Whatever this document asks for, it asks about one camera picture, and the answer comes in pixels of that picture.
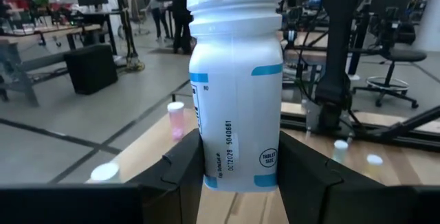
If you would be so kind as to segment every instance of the stool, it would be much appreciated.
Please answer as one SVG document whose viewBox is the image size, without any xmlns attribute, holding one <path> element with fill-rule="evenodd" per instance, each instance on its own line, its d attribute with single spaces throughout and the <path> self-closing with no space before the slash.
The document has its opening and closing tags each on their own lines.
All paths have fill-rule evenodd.
<svg viewBox="0 0 440 224">
<path fill-rule="evenodd" d="M 411 102 L 412 108 L 419 107 L 415 99 L 406 96 L 406 93 L 408 93 L 409 84 L 404 82 L 403 80 L 391 78 L 391 76 L 393 75 L 396 62 L 406 62 L 406 63 L 419 62 L 426 58 L 426 54 L 423 52 L 416 52 L 410 50 L 390 49 L 389 54 L 382 56 L 386 60 L 391 61 L 391 65 L 388 68 L 388 73 L 386 74 L 386 77 L 372 76 L 367 78 L 366 79 L 367 86 L 354 87 L 353 94 L 355 94 L 357 90 L 380 93 L 379 98 L 376 99 L 377 107 L 382 106 L 382 99 L 384 98 L 385 95 L 390 95 L 402 100 L 407 100 Z M 378 80 L 381 79 L 384 79 L 383 83 L 378 82 Z"/>
</svg>

